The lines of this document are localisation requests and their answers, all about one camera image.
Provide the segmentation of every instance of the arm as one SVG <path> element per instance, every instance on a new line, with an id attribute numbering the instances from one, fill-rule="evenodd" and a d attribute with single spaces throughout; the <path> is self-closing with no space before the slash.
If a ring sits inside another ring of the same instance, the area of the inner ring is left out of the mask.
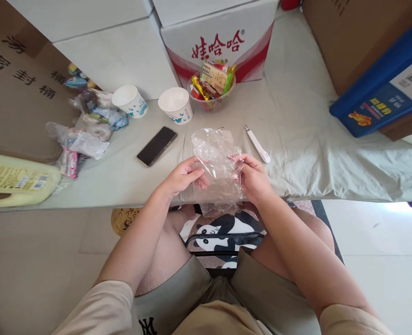
<path id="1" fill-rule="evenodd" d="M 181 162 L 152 193 L 114 247 L 96 284 L 107 280 L 124 281 L 136 293 L 153 260 L 170 201 L 204 174 L 202 168 L 193 169 L 198 161 L 196 157 L 190 157 Z"/>
<path id="2" fill-rule="evenodd" d="M 244 161 L 244 193 L 260 212 L 276 249 L 318 319 L 334 304 L 357 307 L 376 316 L 334 252 L 275 194 L 262 164 L 246 154 L 240 159 Z"/>

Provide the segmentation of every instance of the sleeve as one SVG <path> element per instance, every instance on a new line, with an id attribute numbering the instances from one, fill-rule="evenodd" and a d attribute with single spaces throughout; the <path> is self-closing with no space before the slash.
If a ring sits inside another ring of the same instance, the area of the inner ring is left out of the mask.
<path id="1" fill-rule="evenodd" d="M 373 315 L 344 305 L 331 305 L 324 309 L 319 324 L 323 335 L 392 335 Z"/>
<path id="2" fill-rule="evenodd" d="M 53 335 L 121 335 L 131 333 L 133 291 L 121 281 L 94 286 Z"/>

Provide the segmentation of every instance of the table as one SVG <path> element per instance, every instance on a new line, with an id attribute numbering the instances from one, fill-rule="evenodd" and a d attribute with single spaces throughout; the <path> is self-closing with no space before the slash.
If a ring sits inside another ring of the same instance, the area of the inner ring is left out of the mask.
<path id="1" fill-rule="evenodd" d="M 115 132 L 104 156 L 88 160 L 76 181 L 43 203 L 20 209 L 140 207 L 179 162 L 193 155 L 190 137 L 200 128 L 230 130 L 243 152 L 259 158 L 244 125 L 270 154 L 266 171 L 286 199 L 412 201 L 412 145 L 381 133 L 353 138 L 328 112 L 337 98 L 303 15 L 279 12 L 264 78 L 237 84 L 221 112 L 195 109 L 193 119 L 179 126 L 156 100 L 149 101 L 147 114 Z M 148 168 L 136 155 L 162 126 L 178 137 Z M 173 205 L 194 202 L 188 189 Z"/>

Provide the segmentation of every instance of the shorts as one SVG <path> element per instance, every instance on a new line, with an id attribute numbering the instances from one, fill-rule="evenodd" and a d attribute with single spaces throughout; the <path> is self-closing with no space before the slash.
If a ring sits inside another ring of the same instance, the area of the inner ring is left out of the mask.
<path id="1" fill-rule="evenodd" d="M 198 305 L 221 300 L 245 307 L 273 334 L 321 334 L 316 315 L 299 288 L 241 247 L 236 272 L 228 281 L 212 279 L 192 256 L 169 280 L 133 302 L 133 334 L 169 335 Z"/>

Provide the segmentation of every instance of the yellow bottle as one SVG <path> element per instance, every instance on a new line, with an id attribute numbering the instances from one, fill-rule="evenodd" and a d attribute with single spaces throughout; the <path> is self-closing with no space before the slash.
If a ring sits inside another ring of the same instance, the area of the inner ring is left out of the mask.
<path id="1" fill-rule="evenodd" d="M 0 207 L 38 204 L 60 181 L 56 167 L 0 155 Z"/>

